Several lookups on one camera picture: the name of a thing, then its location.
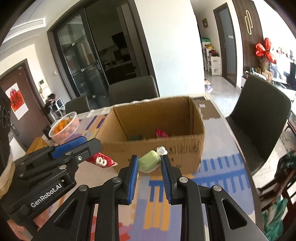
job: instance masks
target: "dark gray chair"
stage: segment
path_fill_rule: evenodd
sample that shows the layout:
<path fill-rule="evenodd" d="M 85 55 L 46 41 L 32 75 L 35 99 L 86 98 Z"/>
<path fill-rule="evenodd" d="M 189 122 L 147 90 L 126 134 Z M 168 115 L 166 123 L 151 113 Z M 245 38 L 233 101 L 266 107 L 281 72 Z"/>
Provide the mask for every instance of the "dark gray chair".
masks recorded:
<path fill-rule="evenodd" d="M 234 110 L 226 117 L 254 175 L 267 161 L 291 110 L 291 101 L 279 89 L 251 75 Z"/>
<path fill-rule="evenodd" d="M 154 78 L 150 75 L 120 81 L 109 86 L 110 105 L 159 97 Z"/>
<path fill-rule="evenodd" d="M 89 102 L 86 96 L 81 96 L 76 99 L 73 99 L 65 104 L 66 113 L 76 111 L 77 114 L 90 111 Z"/>

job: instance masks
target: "green cloth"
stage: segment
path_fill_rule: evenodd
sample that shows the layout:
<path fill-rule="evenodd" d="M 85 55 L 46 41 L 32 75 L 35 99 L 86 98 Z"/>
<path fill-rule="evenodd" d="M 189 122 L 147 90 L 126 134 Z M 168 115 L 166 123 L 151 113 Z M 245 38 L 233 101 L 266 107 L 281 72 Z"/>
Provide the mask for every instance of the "green cloth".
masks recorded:
<path fill-rule="evenodd" d="M 289 151 L 286 155 L 282 156 L 278 162 L 275 177 L 281 173 L 288 173 L 288 169 L 296 169 L 296 150 Z M 296 175 L 293 176 L 291 182 L 296 181 Z"/>
<path fill-rule="evenodd" d="M 264 235 L 269 241 L 275 241 L 283 234 L 283 222 L 281 220 L 287 207 L 288 200 L 279 197 L 274 205 L 262 213 Z"/>
<path fill-rule="evenodd" d="M 200 38 L 202 42 L 211 42 L 209 38 Z"/>

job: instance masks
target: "brown door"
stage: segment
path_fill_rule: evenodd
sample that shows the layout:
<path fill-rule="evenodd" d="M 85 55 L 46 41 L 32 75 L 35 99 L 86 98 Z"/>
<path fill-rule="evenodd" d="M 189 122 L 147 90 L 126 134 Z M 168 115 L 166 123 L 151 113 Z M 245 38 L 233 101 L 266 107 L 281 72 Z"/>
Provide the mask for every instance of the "brown door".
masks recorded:
<path fill-rule="evenodd" d="M 11 123 L 18 134 L 17 141 L 29 148 L 36 137 L 43 135 L 42 130 L 48 122 L 29 87 L 24 68 L 25 66 L 18 67 L 9 72 L 0 80 L 0 85 L 13 102 L 15 111 L 11 107 Z"/>
<path fill-rule="evenodd" d="M 237 84 L 237 49 L 228 4 L 214 9 L 221 51 L 222 77 L 234 87 Z"/>

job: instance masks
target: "blue gripper pad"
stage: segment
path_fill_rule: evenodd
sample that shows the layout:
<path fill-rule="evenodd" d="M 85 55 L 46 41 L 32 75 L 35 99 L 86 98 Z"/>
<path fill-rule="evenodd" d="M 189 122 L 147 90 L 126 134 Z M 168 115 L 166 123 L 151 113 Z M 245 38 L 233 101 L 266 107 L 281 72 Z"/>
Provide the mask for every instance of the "blue gripper pad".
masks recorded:
<path fill-rule="evenodd" d="M 87 139 L 85 137 L 83 137 L 83 136 L 77 137 L 71 141 L 68 141 L 62 145 L 57 146 L 55 148 L 55 150 L 52 152 L 52 157 L 54 159 L 60 158 L 66 152 L 71 151 L 74 148 L 76 148 L 86 142 L 87 142 Z"/>

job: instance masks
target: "door handle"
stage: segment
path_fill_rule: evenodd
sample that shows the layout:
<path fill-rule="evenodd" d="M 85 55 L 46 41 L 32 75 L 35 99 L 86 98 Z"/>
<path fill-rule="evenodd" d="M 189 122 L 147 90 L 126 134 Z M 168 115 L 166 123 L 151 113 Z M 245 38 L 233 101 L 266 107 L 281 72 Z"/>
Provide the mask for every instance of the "door handle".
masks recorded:
<path fill-rule="evenodd" d="M 99 71 L 102 73 L 102 69 L 101 69 L 100 63 L 99 63 L 99 61 L 97 59 L 96 59 L 96 65 L 97 65 Z"/>
<path fill-rule="evenodd" d="M 11 128 L 13 129 L 14 133 L 16 134 L 16 136 L 18 137 L 20 135 L 20 133 L 18 132 L 18 130 L 16 129 L 15 125 L 11 123 Z"/>

